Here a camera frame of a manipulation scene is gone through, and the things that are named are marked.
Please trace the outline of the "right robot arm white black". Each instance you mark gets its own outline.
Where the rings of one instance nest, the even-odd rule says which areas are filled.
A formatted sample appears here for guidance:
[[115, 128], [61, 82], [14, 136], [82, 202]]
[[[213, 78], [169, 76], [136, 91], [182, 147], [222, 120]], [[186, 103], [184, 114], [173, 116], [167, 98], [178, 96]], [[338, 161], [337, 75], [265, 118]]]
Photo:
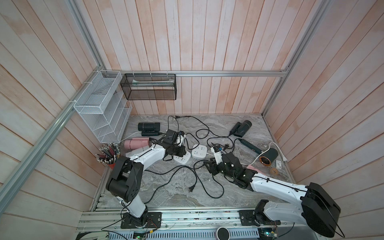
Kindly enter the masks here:
[[288, 221], [306, 225], [327, 238], [345, 236], [338, 225], [341, 208], [316, 183], [305, 186], [271, 178], [252, 167], [244, 167], [232, 153], [204, 161], [204, 166], [213, 176], [222, 174], [241, 189], [283, 200], [283, 203], [260, 200], [254, 210], [241, 210], [239, 214], [243, 226], [276, 226]]

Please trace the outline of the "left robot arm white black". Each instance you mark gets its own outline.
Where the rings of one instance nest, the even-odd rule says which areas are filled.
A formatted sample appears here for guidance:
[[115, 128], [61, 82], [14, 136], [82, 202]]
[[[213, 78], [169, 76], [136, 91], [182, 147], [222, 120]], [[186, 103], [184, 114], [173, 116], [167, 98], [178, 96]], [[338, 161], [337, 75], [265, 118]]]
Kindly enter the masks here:
[[106, 183], [106, 189], [121, 201], [127, 203], [129, 214], [142, 218], [147, 210], [139, 196], [144, 171], [166, 156], [183, 157], [186, 147], [183, 144], [161, 141], [150, 147], [134, 150], [128, 157], [117, 159]]

